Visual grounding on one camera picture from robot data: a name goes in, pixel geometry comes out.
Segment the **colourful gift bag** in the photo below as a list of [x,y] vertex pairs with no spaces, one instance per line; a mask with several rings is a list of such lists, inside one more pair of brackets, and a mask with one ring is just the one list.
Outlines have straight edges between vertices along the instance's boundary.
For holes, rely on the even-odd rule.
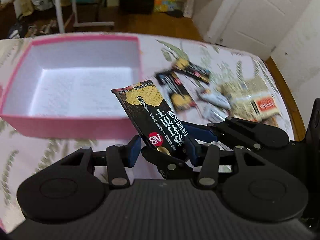
[[177,0],[154,0],[154,12],[170,12],[177,7]]

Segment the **small silver snack packet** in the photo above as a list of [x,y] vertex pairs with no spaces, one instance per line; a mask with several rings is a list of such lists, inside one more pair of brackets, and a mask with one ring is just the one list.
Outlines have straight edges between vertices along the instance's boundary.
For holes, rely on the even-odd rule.
[[197,91],[197,95],[202,101],[208,102],[214,106],[227,110],[231,109],[228,99],[221,93],[212,92],[209,89],[201,89]]

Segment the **floral bed sheet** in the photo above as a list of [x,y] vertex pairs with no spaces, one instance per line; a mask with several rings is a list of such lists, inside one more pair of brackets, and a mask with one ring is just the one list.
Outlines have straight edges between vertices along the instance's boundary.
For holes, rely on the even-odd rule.
[[[278,113],[266,120],[268,125],[283,129],[293,138],[292,124],[283,96],[266,64],[257,56],[236,49],[204,42],[155,35],[138,35],[143,80],[155,80],[158,72],[170,70],[178,60],[187,60],[210,71],[209,83],[179,74],[178,78],[196,102],[196,106],[180,112],[187,122],[206,124],[214,121],[216,107],[200,99],[200,92],[226,94],[236,85],[255,79],[263,80],[273,96]],[[37,139],[22,135],[6,121],[1,121],[1,228],[11,232],[24,221],[16,192],[21,182],[33,174],[82,147],[103,151],[117,144],[115,139]]]

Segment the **white metal rack stand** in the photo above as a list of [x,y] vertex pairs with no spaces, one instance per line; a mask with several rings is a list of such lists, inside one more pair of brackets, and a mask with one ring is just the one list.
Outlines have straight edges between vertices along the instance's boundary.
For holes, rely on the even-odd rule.
[[76,6],[76,0],[71,0],[72,2],[72,14],[65,23],[63,21],[62,15],[62,7],[61,7],[61,0],[54,0],[55,2],[55,9],[56,9],[56,18],[57,18],[57,25],[59,28],[59,33],[63,34],[66,31],[68,25],[72,22],[72,27],[81,28],[81,27],[109,27],[111,30],[114,29],[115,23],[113,21],[107,22],[78,22],[78,11]]

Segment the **pink storage box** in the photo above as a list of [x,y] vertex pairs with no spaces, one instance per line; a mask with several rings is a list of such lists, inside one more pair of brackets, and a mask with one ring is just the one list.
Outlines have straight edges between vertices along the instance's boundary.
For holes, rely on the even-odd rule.
[[1,117],[28,137],[127,139],[136,130],[112,89],[141,78],[137,37],[31,39],[4,90]]

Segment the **white plastic bag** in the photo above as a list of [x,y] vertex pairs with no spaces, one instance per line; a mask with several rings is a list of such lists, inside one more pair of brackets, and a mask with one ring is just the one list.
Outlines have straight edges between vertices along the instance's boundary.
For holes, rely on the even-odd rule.
[[183,17],[192,18],[194,10],[194,0],[185,0],[183,3]]

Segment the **beige large snack bag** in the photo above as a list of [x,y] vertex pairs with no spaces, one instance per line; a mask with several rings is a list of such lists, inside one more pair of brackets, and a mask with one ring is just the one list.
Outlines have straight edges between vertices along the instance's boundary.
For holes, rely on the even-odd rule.
[[225,82],[220,91],[231,106],[231,116],[261,122],[280,114],[274,96],[261,77]]

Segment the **black soda cracker packet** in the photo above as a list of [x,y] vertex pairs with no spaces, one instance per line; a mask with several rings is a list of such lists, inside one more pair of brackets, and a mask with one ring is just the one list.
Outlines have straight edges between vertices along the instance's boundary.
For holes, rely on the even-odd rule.
[[111,92],[147,146],[182,161],[189,159],[188,132],[151,80]]

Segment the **white door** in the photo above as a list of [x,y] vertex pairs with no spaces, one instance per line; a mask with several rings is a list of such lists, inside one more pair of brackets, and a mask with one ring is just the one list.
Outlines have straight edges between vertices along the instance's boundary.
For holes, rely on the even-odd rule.
[[223,0],[204,39],[268,59],[311,0]]

